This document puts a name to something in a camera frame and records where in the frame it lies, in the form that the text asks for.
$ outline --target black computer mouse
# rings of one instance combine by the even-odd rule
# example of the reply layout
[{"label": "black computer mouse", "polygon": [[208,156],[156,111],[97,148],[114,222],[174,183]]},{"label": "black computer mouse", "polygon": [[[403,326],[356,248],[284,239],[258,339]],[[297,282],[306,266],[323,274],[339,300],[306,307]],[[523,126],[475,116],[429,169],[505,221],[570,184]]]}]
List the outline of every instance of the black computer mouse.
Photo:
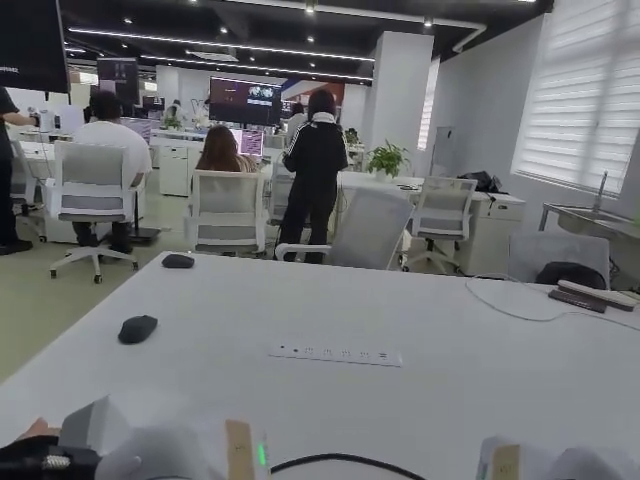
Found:
[{"label": "black computer mouse", "polygon": [[144,342],[158,326],[158,319],[149,315],[141,315],[126,320],[118,334],[118,340],[125,345]]},{"label": "black computer mouse", "polygon": [[195,260],[186,255],[179,255],[172,253],[162,259],[162,266],[164,268],[191,268]]}]

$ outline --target white shirt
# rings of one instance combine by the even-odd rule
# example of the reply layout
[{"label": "white shirt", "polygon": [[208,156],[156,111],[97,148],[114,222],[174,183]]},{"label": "white shirt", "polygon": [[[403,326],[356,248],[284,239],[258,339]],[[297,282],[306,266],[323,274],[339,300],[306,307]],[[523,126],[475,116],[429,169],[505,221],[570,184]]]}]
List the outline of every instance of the white shirt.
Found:
[{"label": "white shirt", "polygon": [[151,171],[149,145],[138,133],[124,125],[102,121],[87,123],[76,130],[73,141],[85,145],[126,148],[123,172],[125,184],[131,185],[138,173]]},{"label": "white shirt", "polygon": [[289,119],[287,125],[287,145],[291,145],[293,137],[304,122],[307,121],[307,115],[304,113],[296,113]]}]

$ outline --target chair armrest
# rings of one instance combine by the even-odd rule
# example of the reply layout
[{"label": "chair armrest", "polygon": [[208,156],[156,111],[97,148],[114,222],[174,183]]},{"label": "chair armrest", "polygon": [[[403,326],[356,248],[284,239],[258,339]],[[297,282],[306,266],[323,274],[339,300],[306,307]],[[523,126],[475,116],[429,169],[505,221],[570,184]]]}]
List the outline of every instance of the chair armrest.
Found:
[{"label": "chair armrest", "polygon": [[287,253],[323,253],[328,255],[331,252],[330,245],[296,245],[281,243],[276,247],[276,258],[279,262],[284,260]]}]

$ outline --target black hair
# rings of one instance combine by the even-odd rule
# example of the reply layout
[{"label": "black hair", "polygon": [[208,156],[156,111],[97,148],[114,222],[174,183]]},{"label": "black hair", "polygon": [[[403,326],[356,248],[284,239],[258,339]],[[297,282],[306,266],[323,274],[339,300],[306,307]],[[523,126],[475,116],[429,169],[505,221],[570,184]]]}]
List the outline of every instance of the black hair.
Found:
[{"label": "black hair", "polygon": [[316,90],[309,98],[309,121],[313,121],[313,116],[320,112],[336,115],[336,99],[329,90]]},{"label": "black hair", "polygon": [[89,106],[93,116],[98,120],[117,120],[122,117],[122,104],[115,93],[100,90],[91,95]]},{"label": "black hair", "polygon": [[302,105],[300,102],[294,103],[293,107],[291,108],[291,115],[297,115],[299,113],[304,113],[304,105]]}]

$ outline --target black bag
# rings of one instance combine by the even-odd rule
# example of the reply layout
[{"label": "black bag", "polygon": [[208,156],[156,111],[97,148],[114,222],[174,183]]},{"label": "black bag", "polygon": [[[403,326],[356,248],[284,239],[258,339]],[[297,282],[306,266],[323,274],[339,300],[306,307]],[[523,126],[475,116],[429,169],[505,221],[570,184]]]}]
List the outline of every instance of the black bag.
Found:
[{"label": "black bag", "polygon": [[605,282],[600,272],[573,262],[547,263],[536,277],[536,283],[541,285],[557,285],[560,280],[578,283],[596,290],[606,290]]},{"label": "black bag", "polygon": [[464,180],[477,180],[476,192],[500,193],[502,182],[496,176],[490,176],[487,172],[465,173],[458,178]]}]

